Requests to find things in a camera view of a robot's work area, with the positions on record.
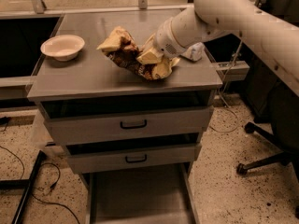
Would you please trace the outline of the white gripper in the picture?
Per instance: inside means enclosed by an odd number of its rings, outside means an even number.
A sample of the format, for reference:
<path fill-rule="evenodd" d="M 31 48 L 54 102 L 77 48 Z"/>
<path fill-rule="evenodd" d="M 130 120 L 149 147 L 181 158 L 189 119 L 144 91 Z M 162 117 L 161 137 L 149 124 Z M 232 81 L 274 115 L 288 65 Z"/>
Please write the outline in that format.
<path fill-rule="evenodd" d="M 184 48 L 177 42 L 172 32 L 172 18 L 161 24 L 144 44 L 144 48 L 136 57 L 144 65 L 158 63 L 163 56 L 174 58 L 184 52 Z"/>

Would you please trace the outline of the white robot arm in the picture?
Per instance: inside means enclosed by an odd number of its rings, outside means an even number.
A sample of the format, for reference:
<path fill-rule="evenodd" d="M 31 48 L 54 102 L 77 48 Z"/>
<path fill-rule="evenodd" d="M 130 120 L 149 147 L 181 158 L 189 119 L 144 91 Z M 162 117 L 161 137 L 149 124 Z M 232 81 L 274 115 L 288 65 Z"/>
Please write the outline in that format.
<path fill-rule="evenodd" d="M 166 20 L 145 43 L 137 60 L 157 63 L 191 45 L 233 34 L 299 95 L 299 28 L 268 14 L 250 0 L 194 0 Z"/>

